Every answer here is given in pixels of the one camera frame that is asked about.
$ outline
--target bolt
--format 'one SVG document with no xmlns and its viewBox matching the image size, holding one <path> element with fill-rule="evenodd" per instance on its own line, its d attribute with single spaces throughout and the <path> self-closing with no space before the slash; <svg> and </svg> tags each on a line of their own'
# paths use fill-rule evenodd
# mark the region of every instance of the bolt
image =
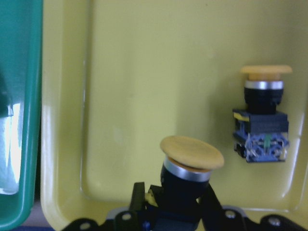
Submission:
<svg viewBox="0 0 308 231">
<path fill-rule="evenodd" d="M 229 219 L 234 219 L 234 218 L 236 217 L 235 212 L 232 211 L 232 210 L 227 210 L 227 211 L 225 212 L 225 215 L 226 215 L 226 217 L 229 218 Z"/>
<path fill-rule="evenodd" d="M 269 218 L 269 223 L 272 226 L 280 226 L 280 220 L 278 218 L 274 218 L 274 217 Z"/>
</svg>

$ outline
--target green tray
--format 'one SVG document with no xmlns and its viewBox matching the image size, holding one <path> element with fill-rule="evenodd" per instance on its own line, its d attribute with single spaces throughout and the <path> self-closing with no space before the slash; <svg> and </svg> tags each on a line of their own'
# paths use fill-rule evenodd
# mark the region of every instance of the green tray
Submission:
<svg viewBox="0 0 308 231">
<path fill-rule="evenodd" d="M 0 1 L 0 230 L 34 201 L 41 101 L 42 1 Z"/>
</svg>

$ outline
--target yellow plastic bin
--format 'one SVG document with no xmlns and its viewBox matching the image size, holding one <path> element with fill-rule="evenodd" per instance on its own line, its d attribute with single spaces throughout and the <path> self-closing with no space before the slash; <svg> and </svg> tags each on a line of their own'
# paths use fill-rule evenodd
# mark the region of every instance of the yellow plastic bin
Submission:
<svg viewBox="0 0 308 231">
<path fill-rule="evenodd" d="M 41 202 L 60 230 L 103 223 L 136 181 L 160 185 L 168 135 L 224 155 L 211 177 L 220 202 L 259 222 L 281 214 L 308 228 L 308 2 L 46 0 Z M 288 64 L 283 163 L 233 151 L 232 108 L 244 108 L 247 64 Z"/>
</svg>

